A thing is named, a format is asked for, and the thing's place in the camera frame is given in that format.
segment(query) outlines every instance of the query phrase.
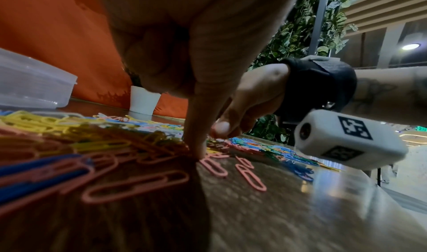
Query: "black wrist strap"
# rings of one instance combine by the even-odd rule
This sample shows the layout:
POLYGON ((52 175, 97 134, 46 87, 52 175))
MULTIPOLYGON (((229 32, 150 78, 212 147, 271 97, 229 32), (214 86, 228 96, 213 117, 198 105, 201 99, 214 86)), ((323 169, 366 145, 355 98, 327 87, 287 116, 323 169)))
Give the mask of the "black wrist strap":
POLYGON ((354 69, 341 61, 286 58, 290 68, 285 98, 274 113, 281 122, 299 123, 313 109, 341 111, 356 91, 354 69))

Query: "plastic container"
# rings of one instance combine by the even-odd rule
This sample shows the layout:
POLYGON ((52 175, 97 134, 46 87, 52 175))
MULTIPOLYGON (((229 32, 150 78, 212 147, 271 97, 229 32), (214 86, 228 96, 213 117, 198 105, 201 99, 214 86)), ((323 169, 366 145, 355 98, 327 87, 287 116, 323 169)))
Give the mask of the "plastic container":
POLYGON ((0 105, 54 109, 68 105, 77 76, 0 49, 0 105))
POLYGON ((152 115, 159 102, 161 94, 151 93, 144 88, 131 86, 130 88, 130 111, 152 115))

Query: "transparent plastic box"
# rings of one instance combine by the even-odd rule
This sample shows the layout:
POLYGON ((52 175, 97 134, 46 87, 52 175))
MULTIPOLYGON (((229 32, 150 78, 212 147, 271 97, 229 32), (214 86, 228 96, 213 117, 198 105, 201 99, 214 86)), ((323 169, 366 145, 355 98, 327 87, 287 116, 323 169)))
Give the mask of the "transparent plastic box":
POLYGON ((68 105, 77 76, 0 49, 0 105, 54 109, 68 105))

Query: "forearm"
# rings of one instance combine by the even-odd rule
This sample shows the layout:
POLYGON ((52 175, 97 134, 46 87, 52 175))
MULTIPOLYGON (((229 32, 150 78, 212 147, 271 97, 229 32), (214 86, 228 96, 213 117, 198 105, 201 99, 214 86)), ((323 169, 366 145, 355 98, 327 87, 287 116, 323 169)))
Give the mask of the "forearm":
POLYGON ((427 67, 356 70, 358 84, 343 113, 427 126, 427 67))

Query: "floor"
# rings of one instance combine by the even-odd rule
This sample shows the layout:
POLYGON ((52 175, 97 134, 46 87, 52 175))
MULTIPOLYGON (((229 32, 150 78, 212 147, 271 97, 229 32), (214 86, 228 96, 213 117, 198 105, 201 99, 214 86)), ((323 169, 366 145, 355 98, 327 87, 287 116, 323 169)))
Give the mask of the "floor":
POLYGON ((411 147, 397 165, 397 176, 387 167, 390 183, 381 187, 427 230, 427 146, 411 147))

